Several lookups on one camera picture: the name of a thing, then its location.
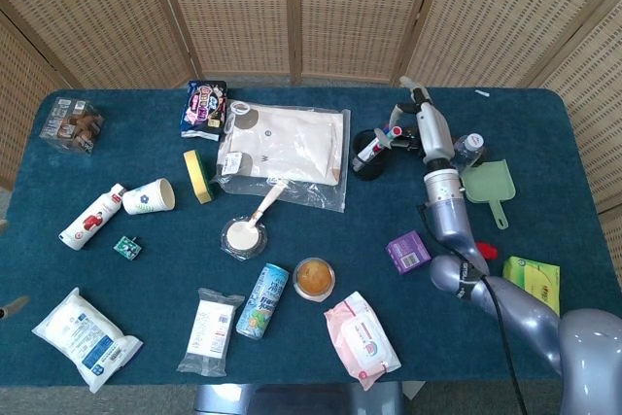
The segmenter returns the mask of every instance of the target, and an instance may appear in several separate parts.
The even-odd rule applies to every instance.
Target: plastic bag
[[[231,101],[216,177],[223,190],[266,195],[288,180],[280,200],[345,209],[350,111]]]
[[[244,303],[244,296],[225,296],[209,289],[199,289],[198,296],[200,301],[188,348],[177,370],[202,376],[226,376],[225,358],[233,316]]]
[[[324,316],[339,359],[365,391],[384,373],[401,367],[378,317],[358,292],[337,303]]]
[[[143,343],[123,335],[75,288],[32,330],[71,360],[96,393]]]

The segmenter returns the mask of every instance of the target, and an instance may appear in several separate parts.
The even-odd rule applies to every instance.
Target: green box
[[[560,266],[509,257],[503,265],[503,277],[560,315]]]

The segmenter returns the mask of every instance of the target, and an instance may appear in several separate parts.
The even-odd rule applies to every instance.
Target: sponge
[[[203,165],[201,164],[198,152],[196,150],[186,151],[184,153],[184,160],[186,161],[186,167],[188,168],[190,181],[192,183],[196,199],[198,199],[201,204],[211,201],[214,198],[214,195],[210,191],[210,187],[207,183],[205,170],[203,170]]]

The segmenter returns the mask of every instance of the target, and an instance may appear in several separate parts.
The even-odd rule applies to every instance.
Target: bottle
[[[452,164],[462,175],[471,167],[484,152],[484,138],[479,133],[470,133],[461,136],[454,145],[454,158]]]
[[[99,196],[85,211],[58,234],[58,238],[68,247],[80,250],[97,230],[113,217],[121,208],[121,198],[125,188],[115,184],[110,191]]]

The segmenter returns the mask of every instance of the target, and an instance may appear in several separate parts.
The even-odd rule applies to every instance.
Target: blue tablecloth
[[[498,230],[486,204],[468,204],[474,236],[496,245],[501,273],[510,255],[562,266],[562,311],[598,307],[622,315],[620,291],[592,203],[562,100],[541,89],[433,88],[432,99],[452,134],[477,130],[491,159],[507,159],[516,197],[503,204],[509,220]],[[38,138],[59,95],[90,100],[106,118],[92,156],[62,154]],[[29,294],[31,303],[0,322],[0,385],[82,385],[75,367],[31,333],[72,288],[125,333],[145,342],[110,384],[329,383],[351,381],[336,356],[323,313],[353,291],[376,311],[402,368],[384,380],[502,379],[507,377],[497,323],[481,310],[438,291],[426,267],[400,276],[384,248],[416,229],[435,246],[416,212],[426,201],[424,166],[396,151],[381,178],[348,178],[344,214],[277,202],[264,217],[263,254],[239,262],[220,250],[223,225],[251,214],[259,198],[225,194],[200,205],[182,153],[199,150],[214,173],[217,144],[182,139],[186,93],[174,90],[64,90],[49,96],[34,121],[0,237],[0,302]],[[386,121],[405,89],[233,89],[233,98],[264,103],[352,110],[353,135]],[[174,211],[141,216],[119,212],[80,252],[57,234],[114,183],[136,188],[165,177],[177,196]],[[144,247],[137,260],[115,253],[122,235]],[[324,303],[300,298],[292,283],[264,338],[233,334],[225,378],[178,373],[198,303],[197,289],[248,296],[268,261],[290,271],[304,258],[328,260],[336,287]],[[520,377],[554,373],[518,338],[511,338]]]

